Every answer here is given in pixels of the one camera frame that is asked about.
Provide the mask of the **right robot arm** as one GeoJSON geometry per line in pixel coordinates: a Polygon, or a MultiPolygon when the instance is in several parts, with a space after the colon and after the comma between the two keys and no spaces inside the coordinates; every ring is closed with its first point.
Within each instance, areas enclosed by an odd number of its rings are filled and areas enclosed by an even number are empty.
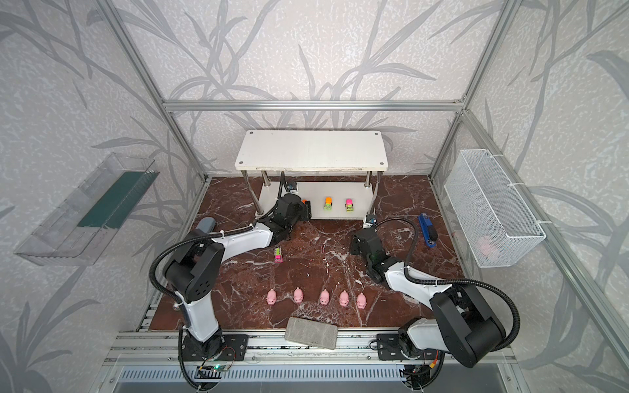
{"type": "Polygon", "coordinates": [[[386,253],[374,228],[353,235],[350,253],[365,261],[368,276],[375,283],[432,311],[432,319],[413,319],[398,329],[400,352],[409,360],[426,350],[435,350],[453,355],[461,365],[471,368],[488,353],[510,346],[519,335],[521,318],[516,304],[491,284],[468,278],[440,279],[416,270],[407,260],[386,253]],[[481,290],[506,303],[512,316],[509,331],[481,290]]]}

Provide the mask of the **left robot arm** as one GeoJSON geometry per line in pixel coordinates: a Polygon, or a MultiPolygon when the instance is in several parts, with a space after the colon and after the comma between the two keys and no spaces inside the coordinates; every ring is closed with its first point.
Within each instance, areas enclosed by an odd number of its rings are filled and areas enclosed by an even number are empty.
{"type": "Polygon", "coordinates": [[[278,246],[288,239],[297,223],[310,218],[310,204],[288,193],[277,199],[269,213],[246,227],[219,233],[195,229],[155,258],[149,268],[149,282],[175,301],[183,314],[183,326],[197,343],[216,342],[221,333],[211,291],[222,263],[250,251],[278,246]]]}

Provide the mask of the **orange green mixer truck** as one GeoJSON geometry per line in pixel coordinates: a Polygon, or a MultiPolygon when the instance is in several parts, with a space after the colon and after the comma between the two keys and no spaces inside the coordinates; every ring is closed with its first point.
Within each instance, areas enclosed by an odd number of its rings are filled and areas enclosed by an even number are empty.
{"type": "Polygon", "coordinates": [[[324,210],[332,211],[333,208],[333,199],[330,196],[327,196],[324,201],[324,210]]]}

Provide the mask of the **pink green mixer truck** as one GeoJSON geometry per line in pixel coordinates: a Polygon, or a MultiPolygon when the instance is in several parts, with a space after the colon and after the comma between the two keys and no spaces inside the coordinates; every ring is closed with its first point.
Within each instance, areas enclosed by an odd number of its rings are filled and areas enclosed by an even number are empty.
{"type": "Polygon", "coordinates": [[[346,209],[346,212],[354,211],[354,204],[353,204],[352,199],[347,198],[346,203],[345,203],[345,209],[346,209]]]}

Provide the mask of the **pink green toy truck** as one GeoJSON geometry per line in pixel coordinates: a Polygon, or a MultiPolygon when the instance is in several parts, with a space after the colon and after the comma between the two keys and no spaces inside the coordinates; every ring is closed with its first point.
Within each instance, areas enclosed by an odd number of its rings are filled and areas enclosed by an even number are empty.
{"type": "Polygon", "coordinates": [[[274,249],[274,262],[277,264],[283,263],[283,253],[280,247],[275,247],[274,249]]]}

